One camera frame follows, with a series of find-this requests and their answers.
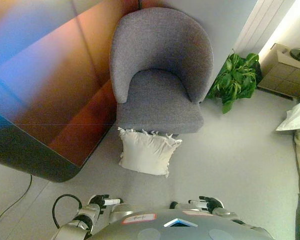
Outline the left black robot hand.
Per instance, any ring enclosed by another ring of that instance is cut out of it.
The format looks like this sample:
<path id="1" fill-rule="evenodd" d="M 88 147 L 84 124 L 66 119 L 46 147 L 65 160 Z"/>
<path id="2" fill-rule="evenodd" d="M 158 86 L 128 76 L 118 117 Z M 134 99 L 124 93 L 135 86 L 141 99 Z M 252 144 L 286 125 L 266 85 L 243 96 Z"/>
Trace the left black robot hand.
<path id="1" fill-rule="evenodd" d="M 124 201 L 121 198 L 110 198 L 109 194 L 93 195 L 88 204 L 97 204 L 101 209 L 105 209 L 106 206 L 112 206 L 122 204 Z"/>

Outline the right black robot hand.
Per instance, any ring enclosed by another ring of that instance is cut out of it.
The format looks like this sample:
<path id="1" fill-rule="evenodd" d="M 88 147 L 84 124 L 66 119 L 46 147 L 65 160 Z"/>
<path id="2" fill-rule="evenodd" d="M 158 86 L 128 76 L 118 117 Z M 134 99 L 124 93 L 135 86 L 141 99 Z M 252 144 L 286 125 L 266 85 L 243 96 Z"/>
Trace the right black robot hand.
<path id="1" fill-rule="evenodd" d="M 208 196 L 199 196 L 199 200 L 190 199 L 188 200 L 188 203 L 203 211 L 208 211 L 209 213 L 212 213 L 216 208 L 224 208 L 223 203 L 219 199 Z"/>

